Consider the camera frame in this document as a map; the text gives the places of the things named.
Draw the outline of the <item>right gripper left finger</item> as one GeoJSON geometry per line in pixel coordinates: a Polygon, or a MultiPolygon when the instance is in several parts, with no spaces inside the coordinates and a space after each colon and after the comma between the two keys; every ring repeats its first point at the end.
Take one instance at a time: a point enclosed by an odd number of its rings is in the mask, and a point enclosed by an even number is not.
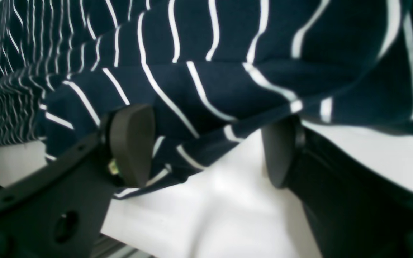
{"type": "Polygon", "coordinates": [[[153,108],[106,115],[98,131],[54,162],[0,190],[0,258],[87,258],[113,194],[146,186],[153,108]]]}

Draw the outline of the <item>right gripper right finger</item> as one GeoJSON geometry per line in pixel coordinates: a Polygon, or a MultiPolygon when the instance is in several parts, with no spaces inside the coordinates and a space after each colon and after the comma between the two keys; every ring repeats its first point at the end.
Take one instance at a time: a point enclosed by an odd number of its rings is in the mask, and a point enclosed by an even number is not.
{"type": "Polygon", "coordinates": [[[262,128],[269,180],[289,189],[324,258],[413,258],[413,192],[361,165],[298,116],[262,128]]]}

